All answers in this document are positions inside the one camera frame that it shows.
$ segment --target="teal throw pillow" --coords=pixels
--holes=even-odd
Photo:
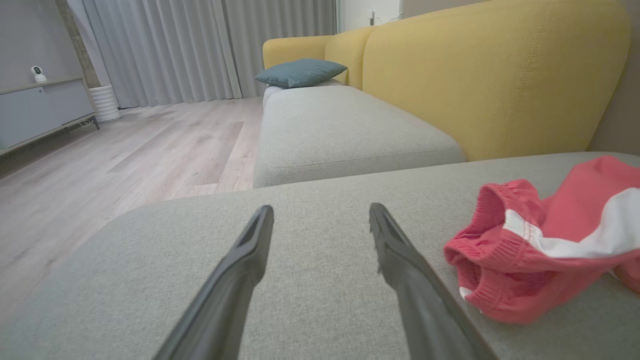
[[[270,67],[255,79],[281,88],[301,88],[329,80],[346,69],[346,66],[333,61],[300,59]]]

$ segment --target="white cylindrical vase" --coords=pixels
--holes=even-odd
[[[93,102],[97,110],[95,120],[98,124],[116,121],[122,117],[118,110],[118,102],[116,101],[116,95],[113,93],[113,87],[111,85],[91,88],[89,91],[91,92],[91,97],[93,97]]]

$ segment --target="window curtain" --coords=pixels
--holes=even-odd
[[[264,84],[253,78],[262,70],[262,45],[272,38],[335,34],[333,0],[228,0],[229,34],[244,96],[258,96]]]
[[[335,0],[84,0],[120,107],[258,96],[270,38],[335,33]]]

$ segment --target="laminate flooring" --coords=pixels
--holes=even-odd
[[[261,98],[122,113],[0,159],[0,321],[118,215],[251,188]]]

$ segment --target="white stripe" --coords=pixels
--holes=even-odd
[[[629,188],[612,196],[602,210],[598,227],[580,242],[546,238],[542,230],[507,209],[503,229],[528,241],[554,259],[608,258],[640,249],[640,188]]]
[[[471,295],[471,293],[473,293],[473,290],[460,286],[460,296],[462,296],[465,301],[467,301],[467,295]]]

